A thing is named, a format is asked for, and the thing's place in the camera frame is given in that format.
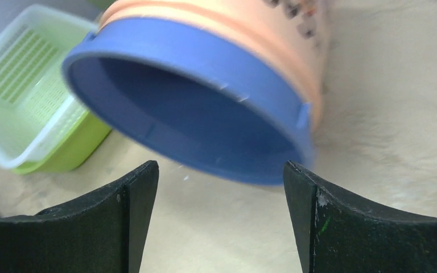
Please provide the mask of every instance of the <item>table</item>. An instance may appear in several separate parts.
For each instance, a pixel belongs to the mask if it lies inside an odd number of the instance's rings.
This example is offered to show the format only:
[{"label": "table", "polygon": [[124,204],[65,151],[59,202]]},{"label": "table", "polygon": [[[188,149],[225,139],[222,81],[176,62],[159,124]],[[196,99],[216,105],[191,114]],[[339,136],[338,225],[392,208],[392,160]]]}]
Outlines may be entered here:
[{"label": "table", "polygon": [[[315,172],[437,217],[437,1],[338,1]],[[221,180],[112,132],[80,168],[0,170],[0,214],[34,214],[148,159],[160,182],[141,272],[300,272],[282,187]]]}]

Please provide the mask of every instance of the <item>bucket label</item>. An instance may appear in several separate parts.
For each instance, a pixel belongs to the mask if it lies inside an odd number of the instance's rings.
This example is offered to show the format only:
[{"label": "bucket label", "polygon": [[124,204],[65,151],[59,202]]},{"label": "bucket label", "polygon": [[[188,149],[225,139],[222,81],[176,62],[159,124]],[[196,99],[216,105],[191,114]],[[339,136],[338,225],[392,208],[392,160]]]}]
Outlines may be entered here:
[{"label": "bucket label", "polygon": [[284,16],[292,20],[300,17],[296,25],[297,32],[302,38],[312,40],[314,51],[320,55],[323,48],[321,34],[318,31],[317,13],[319,2],[322,2],[323,16],[330,24],[330,5],[332,0],[263,0],[269,7],[282,7]]}]

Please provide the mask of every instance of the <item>bucket opening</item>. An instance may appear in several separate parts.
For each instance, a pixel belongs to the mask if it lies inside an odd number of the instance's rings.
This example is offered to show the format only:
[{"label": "bucket opening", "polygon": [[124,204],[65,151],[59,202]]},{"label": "bucket opening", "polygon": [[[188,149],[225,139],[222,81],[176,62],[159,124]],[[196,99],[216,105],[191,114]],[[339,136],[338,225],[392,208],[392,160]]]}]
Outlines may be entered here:
[{"label": "bucket opening", "polygon": [[[134,140],[191,167],[256,183],[277,181],[293,144],[244,102],[178,73],[136,60],[88,56],[70,67],[75,90]],[[106,109],[113,103],[114,109]],[[109,111],[115,115],[103,115]]]}]

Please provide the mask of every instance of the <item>plastic basket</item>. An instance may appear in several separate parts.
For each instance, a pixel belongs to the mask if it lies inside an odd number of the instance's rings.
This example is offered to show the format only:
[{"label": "plastic basket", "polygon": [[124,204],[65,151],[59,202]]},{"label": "plastic basket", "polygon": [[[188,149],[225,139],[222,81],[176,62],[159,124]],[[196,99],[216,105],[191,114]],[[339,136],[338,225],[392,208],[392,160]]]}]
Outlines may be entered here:
[{"label": "plastic basket", "polygon": [[60,66],[95,29],[85,19],[32,5],[0,34],[1,167],[48,158],[88,114],[67,89]]}]

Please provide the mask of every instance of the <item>blue plastic rim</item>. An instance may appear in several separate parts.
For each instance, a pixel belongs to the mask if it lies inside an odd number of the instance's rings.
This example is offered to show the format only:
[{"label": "blue plastic rim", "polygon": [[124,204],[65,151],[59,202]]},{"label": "blue plastic rim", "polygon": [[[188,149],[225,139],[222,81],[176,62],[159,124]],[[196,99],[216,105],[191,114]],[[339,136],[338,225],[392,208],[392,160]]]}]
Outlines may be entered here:
[{"label": "blue plastic rim", "polygon": [[288,160],[312,166],[310,105],[253,54],[210,32],[121,19],[76,46],[63,74],[105,122],[192,168],[281,185]]}]

